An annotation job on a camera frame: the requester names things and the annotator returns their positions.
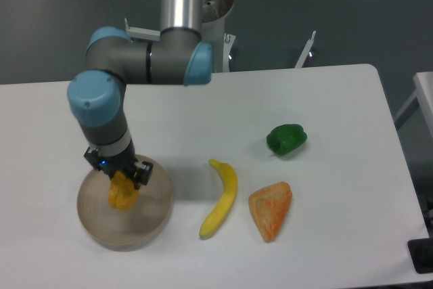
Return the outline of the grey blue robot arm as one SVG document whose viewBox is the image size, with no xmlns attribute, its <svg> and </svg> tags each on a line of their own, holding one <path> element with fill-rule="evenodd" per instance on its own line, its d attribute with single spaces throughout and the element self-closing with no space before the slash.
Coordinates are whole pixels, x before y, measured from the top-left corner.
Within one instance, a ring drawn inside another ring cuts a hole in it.
<svg viewBox="0 0 433 289">
<path fill-rule="evenodd" d="M 85 158 L 109 177 L 122 173 L 135 189 L 153 165 L 139 162 L 124 115 L 129 84 L 205 85 L 213 69 L 212 46 L 201 36 L 203 0 L 162 0 L 160 38 L 135 42 L 111 26 L 96 30 L 85 70 L 69 84 L 67 98 L 89 147 Z"/>
</svg>

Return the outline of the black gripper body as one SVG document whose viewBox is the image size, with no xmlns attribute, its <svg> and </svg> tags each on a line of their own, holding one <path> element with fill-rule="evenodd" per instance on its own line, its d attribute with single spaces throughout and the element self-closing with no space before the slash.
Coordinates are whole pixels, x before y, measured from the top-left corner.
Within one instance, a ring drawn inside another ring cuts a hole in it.
<svg viewBox="0 0 433 289">
<path fill-rule="evenodd" d="M 127 178 L 135 180 L 137 167 L 135 163 L 135 147 L 130 142 L 125 148 L 114 150 L 110 146 L 89 146 L 84 153 L 84 158 L 96 171 L 102 171 L 110 179 L 114 177 L 117 171 L 123 173 Z"/>
</svg>

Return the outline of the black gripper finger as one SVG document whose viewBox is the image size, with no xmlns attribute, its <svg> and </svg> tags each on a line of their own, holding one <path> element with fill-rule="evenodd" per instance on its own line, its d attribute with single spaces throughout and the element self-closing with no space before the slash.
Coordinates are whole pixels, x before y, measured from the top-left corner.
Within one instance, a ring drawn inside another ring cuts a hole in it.
<svg viewBox="0 0 433 289">
<path fill-rule="evenodd" d="M 154 165 L 151 162 L 135 162 L 133 168 L 133 184 L 136 190 L 139 190 L 141 186 L 146 186 L 152 176 Z"/>
</svg>

